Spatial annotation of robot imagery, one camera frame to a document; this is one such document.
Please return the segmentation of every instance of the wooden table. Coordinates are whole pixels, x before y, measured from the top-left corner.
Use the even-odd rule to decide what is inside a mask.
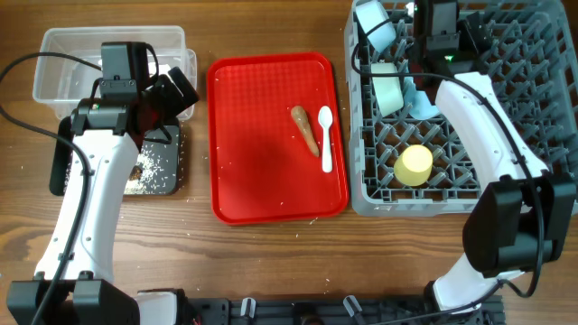
[[[343,30],[350,0],[225,1],[135,4],[135,1],[41,0],[0,6],[0,67],[38,51],[52,27],[180,25],[199,63],[199,93],[216,59],[265,53],[319,51],[336,71],[345,143],[350,111],[344,81]],[[578,6],[568,8],[576,17]],[[0,100],[17,118],[55,131],[50,109],[32,100],[35,61],[10,73]],[[183,125],[188,136],[184,188],[163,198],[125,198],[114,248],[116,285],[184,288],[190,297],[252,296],[342,299],[420,293],[448,271],[462,252],[466,216],[363,218],[349,207],[336,218],[228,227],[210,211],[207,102]],[[61,198],[48,192],[54,142],[0,118],[0,323],[13,324],[5,307],[12,280],[31,279],[49,241]],[[509,324],[571,324],[578,319],[578,220],[562,258],[545,265],[535,297],[502,290]],[[519,281],[526,285],[529,276]]]

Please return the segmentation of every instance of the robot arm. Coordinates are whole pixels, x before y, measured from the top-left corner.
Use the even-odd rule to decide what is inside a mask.
[[[95,279],[114,282],[112,248],[117,230],[118,214],[126,182],[136,164],[138,149],[129,134],[114,135],[112,130],[88,130],[74,138],[76,144],[90,159],[93,170],[89,195],[79,233],[62,280],[76,280],[81,272],[91,272]],[[35,274],[52,280],[60,262],[59,254],[70,233],[82,188],[82,166],[74,154],[68,189],[62,202],[61,213],[44,256],[36,266]]]
[[[74,154],[61,213],[34,278],[13,282],[8,293],[8,309],[19,324],[31,323],[40,300],[48,300],[50,306],[42,311],[47,324],[79,320],[173,325],[190,312],[182,291],[142,292],[133,299],[111,284],[118,214],[145,134],[163,129],[163,121],[199,100],[178,68],[169,71],[170,79],[158,73],[151,77],[147,51],[157,60],[153,48],[142,42],[102,44],[103,78],[96,80],[92,96],[82,99],[71,117],[72,141],[89,158],[91,169],[79,230],[72,233],[84,172]],[[98,86],[101,98],[94,98]],[[166,140],[149,141],[170,143],[168,132],[163,132]],[[62,261],[69,236],[74,245],[68,261]],[[64,273],[55,279],[60,263],[66,263]],[[50,296],[45,294],[49,286],[55,288]],[[72,301],[65,301],[71,292]]]
[[[555,261],[564,246],[576,187],[568,175],[549,173],[509,121],[490,78],[478,72],[483,68],[479,56],[491,47],[480,15],[471,14],[458,22],[456,0],[417,0],[416,5],[420,10],[415,16],[414,32],[419,41],[414,60],[427,72],[453,76],[466,83],[489,101],[540,189],[530,189],[534,185],[528,184],[504,130],[485,105],[465,88],[443,81],[437,89],[435,105],[460,136],[482,191],[463,230],[465,254],[448,274],[428,285],[437,308],[446,311],[476,302],[500,279],[512,280],[533,270],[539,235],[532,190],[539,191],[538,206],[544,216],[543,263]]]

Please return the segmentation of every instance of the red tray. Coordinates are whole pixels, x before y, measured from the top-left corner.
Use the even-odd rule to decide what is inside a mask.
[[[349,192],[331,63],[320,53],[218,60],[207,76],[210,186],[230,225],[331,217]],[[321,151],[323,106],[333,113],[333,172],[309,151],[291,118],[301,105]]]

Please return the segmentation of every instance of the dish rack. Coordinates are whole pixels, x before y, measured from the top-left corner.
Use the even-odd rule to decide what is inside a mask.
[[[416,120],[410,107],[382,116],[371,78],[351,69],[356,64],[395,62],[406,70],[412,24],[394,24],[396,41],[376,53],[365,38],[353,2],[344,31],[345,68],[350,90],[350,187],[355,211],[368,217],[431,217],[469,213],[480,197],[480,184],[459,136],[443,115]],[[407,1],[381,0],[387,13],[401,14]],[[460,1],[460,17],[479,11],[493,44],[482,60],[496,95],[515,128],[551,172],[578,175],[578,63],[564,7],[559,0]],[[412,188],[394,177],[393,165],[408,145],[423,144],[433,153],[429,181]],[[574,204],[573,213],[578,204]]]

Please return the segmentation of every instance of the white plastic spoon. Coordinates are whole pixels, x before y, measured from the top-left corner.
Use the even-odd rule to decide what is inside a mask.
[[[329,128],[333,124],[333,114],[329,107],[322,107],[319,111],[319,125],[323,128],[323,150],[322,150],[322,169],[324,172],[333,170],[333,161],[331,159],[331,146],[329,140]]]

